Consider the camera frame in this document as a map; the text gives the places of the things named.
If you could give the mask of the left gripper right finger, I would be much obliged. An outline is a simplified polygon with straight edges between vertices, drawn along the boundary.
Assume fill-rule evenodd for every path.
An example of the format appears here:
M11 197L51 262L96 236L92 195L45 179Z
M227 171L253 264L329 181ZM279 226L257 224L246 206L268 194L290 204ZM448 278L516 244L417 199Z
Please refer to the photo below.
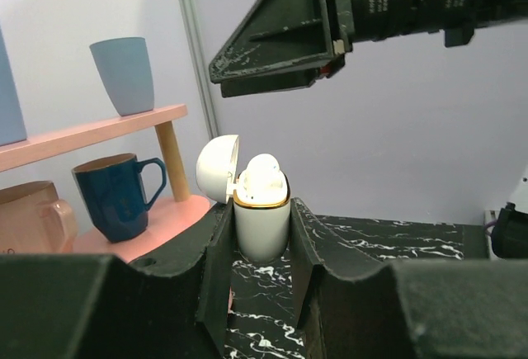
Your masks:
M524 260L392 260L341 249L291 202L297 328L310 358L524 358Z

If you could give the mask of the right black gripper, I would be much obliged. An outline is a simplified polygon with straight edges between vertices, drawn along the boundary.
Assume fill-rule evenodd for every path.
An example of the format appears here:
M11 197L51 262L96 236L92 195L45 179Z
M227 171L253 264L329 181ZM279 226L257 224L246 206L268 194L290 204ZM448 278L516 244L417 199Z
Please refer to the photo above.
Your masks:
M391 9L392 0L256 0L210 62L211 81L222 98L312 87L355 43L389 38Z

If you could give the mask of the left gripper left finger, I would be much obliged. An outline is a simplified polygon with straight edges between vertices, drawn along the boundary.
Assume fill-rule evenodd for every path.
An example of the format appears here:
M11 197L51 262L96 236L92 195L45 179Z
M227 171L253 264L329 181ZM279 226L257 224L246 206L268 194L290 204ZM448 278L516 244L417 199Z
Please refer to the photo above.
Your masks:
M217 204L133 262L2 256L2 357L222 357L233 226L233 205Z

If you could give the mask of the white earbud charging case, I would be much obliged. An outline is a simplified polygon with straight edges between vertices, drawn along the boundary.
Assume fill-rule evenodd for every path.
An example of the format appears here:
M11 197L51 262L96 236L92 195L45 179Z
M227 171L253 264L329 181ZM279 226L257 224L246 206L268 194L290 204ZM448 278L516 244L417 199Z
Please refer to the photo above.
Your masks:
M289 239L290 184L286 197L274 205L249 205L238 199L239 136L222 135L201 150L196 161L197 186L221 204L233 203L235 232L240 253L250 262L269 263L281 257Z

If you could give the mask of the white earbud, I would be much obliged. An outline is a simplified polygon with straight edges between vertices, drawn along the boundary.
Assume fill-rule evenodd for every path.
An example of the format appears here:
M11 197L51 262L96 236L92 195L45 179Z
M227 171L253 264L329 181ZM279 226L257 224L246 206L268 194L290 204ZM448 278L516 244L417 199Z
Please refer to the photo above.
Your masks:
M249 205L278 204L286 193L285 176L271 154L253 157L238 179L238 199Z

